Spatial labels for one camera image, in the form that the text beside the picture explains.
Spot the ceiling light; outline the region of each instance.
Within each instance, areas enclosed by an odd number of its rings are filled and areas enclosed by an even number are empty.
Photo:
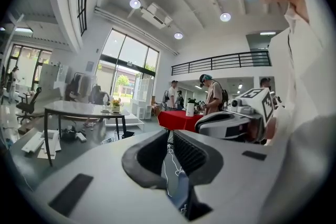
[[[140,2],[140,0],[131,0],[130,1],[130,6],[134,9],[140,8],[141,7],[141,2]]]
[[[222,13],[221,14],[221,21],[228,22],[231,19],[230,13]]]
[[[26,32],[26,33],[32,33],[33,31],[30,28],[22,28],[22,27],[17,27],[15,29],[16,32]]]
[[[176,33],[176,34],[174,35],[174,37],[175,37],[176,39],[182,39],[182,38],[183,38],[183,35],[182,35],[182,33]]]
[[[261,36],[270,36],[270,35],[275,35],[275,32],[261,32],[260,35]]]

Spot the window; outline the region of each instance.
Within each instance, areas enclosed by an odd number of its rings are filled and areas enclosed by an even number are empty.
[[[39,83],[42,65],[49,63],[50,56],[51,51],[14,45],[7,63],[7,73],[17,66],[19,84],[35,90]]]
[[[148,49],[145,69],[151,70],[153,72],[156,71],[156,63],[159,53],[151,48]]]
[[[114,99],[120,99],[124,109],[130,110],[139,80],[154,80],[158,56],[149,46],[112,30],[97,66],[97,84]]]
[[[143,67],[148,47],[133,38],[126,37],[120,52],[120,60]]]
[[[119,52],[126,36],[122,33],[112,30],[108,39],[106,40],[102,54],[114,58],[119,57]]]

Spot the tree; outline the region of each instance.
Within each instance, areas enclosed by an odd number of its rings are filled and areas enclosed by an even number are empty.
[[[145,64],[145,69],[155,72],[155,66],[150,66],[148,63]]]
[[[117,85],[118,86],[126,86],[130,83],[129,79],[125,75],[120,75],[117,78]]]

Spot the office chair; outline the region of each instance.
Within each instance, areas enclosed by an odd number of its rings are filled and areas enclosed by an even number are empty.
[[[20,124],[22,124],[22,121],[24,119],[32,120],[32,116],[29,116],[28,114],[32,114],[34,112],[34,104],[37,96],[42,92],[41,87],[38,87],[36,89],[36,94],[34,95],[33,99],[30,101],[30,103],[20,102],[16,105],[16,107],[24,112],[23,115],[17,116],[17,120],[21,119]]]

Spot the bottle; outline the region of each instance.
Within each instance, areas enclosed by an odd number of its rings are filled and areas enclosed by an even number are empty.
[[[108,101],[108,97],[107,97],[107,94],[105,94],[103,98],[103,110],[107,110],[107,101]]]

